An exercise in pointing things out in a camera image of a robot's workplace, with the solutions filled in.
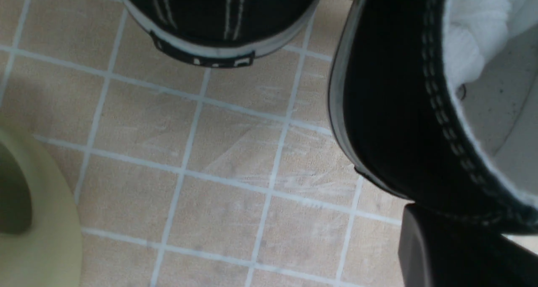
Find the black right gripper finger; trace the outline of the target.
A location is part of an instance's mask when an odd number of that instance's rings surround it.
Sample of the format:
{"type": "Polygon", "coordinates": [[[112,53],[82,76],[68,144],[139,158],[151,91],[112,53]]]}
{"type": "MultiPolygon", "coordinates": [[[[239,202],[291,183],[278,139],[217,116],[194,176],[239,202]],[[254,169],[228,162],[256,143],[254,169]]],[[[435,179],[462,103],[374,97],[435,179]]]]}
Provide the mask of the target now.
{"type": "Polygon", "coordinates": [[[537,255],[487,228],[448,220],[410,203],[398,260],[406,287],[536,287],[537,255]]]}

